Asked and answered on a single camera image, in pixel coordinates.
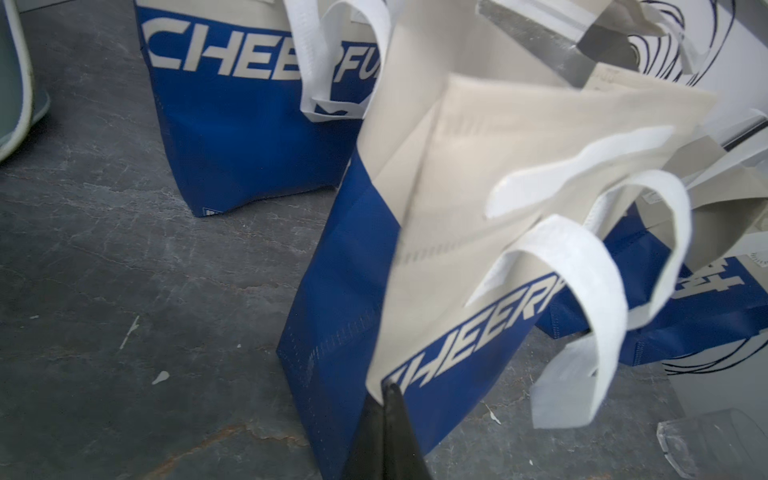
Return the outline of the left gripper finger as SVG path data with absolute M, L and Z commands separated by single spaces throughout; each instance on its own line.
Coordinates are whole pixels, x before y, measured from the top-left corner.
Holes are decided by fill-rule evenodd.
M 383 404 L 365 399 L 341 478 L 430 480 L 399 386 L 386 382 L 382 393 Z

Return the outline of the blue beige takeout bag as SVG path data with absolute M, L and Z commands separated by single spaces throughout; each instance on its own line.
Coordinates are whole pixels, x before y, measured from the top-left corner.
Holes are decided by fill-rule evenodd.
M 393 1 L 387 56 L 277 353 L 325 479 L 370 394 L 395 382 L 422 455 L 493 388 L 560 292 L 588 324 L 530 390 L 537 429 L 590 424 L 628 330 L 666 304 L 692 236 L 666 163 L 713 109 L 705 90 L 563 54 L 603 1 Z M 553 20 L 574 36 L 552 39 Z M 642 192 L 674 248 L 632 308 L 605 239 Z
M 393 1 L 138 1 L 165 153 L 197 217 L 337 186 Z
M 748 339 L 767 326 L 767 131 L 726 145 L 703 136 L 665 169 L 686 189 L 691 243 L 667 303 L 626 334 L 620 361 L 629 366 Z M 647 188 L 607 235 L 630 307 L 650 301 L 674 225 L 661 193 Z

